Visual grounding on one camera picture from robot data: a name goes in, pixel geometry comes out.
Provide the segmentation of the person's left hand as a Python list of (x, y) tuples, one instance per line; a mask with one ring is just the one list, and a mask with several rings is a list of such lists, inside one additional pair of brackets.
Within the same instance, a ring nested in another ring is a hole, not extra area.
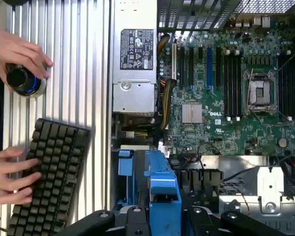
[(7, 63), (22, 65), (39, 79), (47, 79), (47, 68), (53, 66), (39, 45), (0, 28), (0, 78), (5, 84)]

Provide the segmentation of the person's right hand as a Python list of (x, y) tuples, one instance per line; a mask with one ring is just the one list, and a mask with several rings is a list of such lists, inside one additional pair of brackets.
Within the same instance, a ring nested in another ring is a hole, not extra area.
[(41, 173), (35, 172), (18, 179), (8, 176), (40, 164), (37, 158), (17, 162), (11, 160), (23, 154), (24, 151), (18, 147), (8, 147), (0, 151), (0, 205), (23, 205), (32, 202), (31, 185), (41, 178)]

